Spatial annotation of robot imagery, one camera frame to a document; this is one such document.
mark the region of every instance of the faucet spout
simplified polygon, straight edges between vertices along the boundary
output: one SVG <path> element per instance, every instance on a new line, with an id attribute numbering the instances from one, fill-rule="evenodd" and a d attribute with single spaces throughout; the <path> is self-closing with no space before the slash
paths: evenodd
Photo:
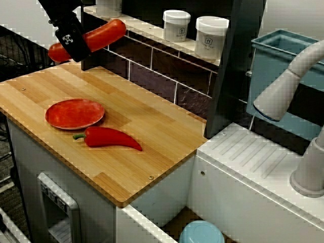
<path id="1" fill-rule="evenodd" d="M 324 59 L 324 40 L 316 42 L 289 64 L 288 68 L 253 102 L 264 117 L 280 121 L 294 97 L 300 79 L 317 62 Z M 298 168 L 290 177 L 291 186 L 308 197 L 324 195 L 324 127 L 308 146 Z"/>

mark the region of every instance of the toy chili pepper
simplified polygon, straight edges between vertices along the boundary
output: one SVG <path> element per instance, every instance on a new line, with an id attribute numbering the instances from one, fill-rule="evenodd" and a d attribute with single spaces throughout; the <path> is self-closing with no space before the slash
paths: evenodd
<path id="1" fill-rule="evenodd" d="M 73 139 L 75 140 L 78 138 L 85 138 L 85 143 L 89 147 L 121 145 L 142 151 L 141 145 L 139 145 L 139 143 L 136 142 L 131 136 L 111 128 L 88 127 L 84 134 L 77 134 L 73 136 Z"/>
<path id="2" fill-rule="evenodd" d="M 91 52 L 94 52 L 122 38 L 125 33 L 125 24 L 119 19 L 113 19 L 99 28 L 83 34 L 83 38 Z M 71 59 L 61 43 L 51 45 L 48 55 L 55 62 Z"/>

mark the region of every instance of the wooden countertop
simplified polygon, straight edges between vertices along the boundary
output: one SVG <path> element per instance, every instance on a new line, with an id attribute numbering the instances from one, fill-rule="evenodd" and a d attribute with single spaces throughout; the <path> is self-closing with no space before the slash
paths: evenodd
<path id="1" fill-rule="evenodd" d="M 46 110 L 72 98 L 102 104 L 105 117 L 99 125 L 131 135 L 143 151 L 89 148 L 83 139 L 72 138 L 84 129 L 48 124 Z M 75 62 L 0 83 L 0 111 L 118 207 L 128 205 L 206 142 L 204 119 L 103 67 L 82 71 Z"/>

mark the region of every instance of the red plate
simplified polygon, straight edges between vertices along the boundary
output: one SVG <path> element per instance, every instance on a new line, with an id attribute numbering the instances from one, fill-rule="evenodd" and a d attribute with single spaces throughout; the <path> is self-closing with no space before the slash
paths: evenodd
<path id="1" fill-rule="evenodd" d="M 52 105 L 45 114 L 49 124 L 61 129 L 82 129 L 97 123 L 105 109 L 98 102 L 87 99 L 73 99 Z"/>

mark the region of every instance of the white jar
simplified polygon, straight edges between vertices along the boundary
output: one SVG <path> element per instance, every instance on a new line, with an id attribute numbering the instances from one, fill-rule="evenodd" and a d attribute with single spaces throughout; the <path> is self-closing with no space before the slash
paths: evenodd
<path id="1" fill-rule="evenodd" d="M 216 61 L 222 57 L 229 20 L 214 16 L 197 18 L 194 52 L 204 59 Z"/>
<path id="2" fill-rule="evenodd" d="M 170 42 L 184 42 L 190 17 L 190 14 L 181 10 L 164 11 L 164 39 Z"/>
<path id="3" fill-rule="evenodd" d="M 97 15 L 117 18 L 122 15 L 123 0 L 96 0 Z"/>

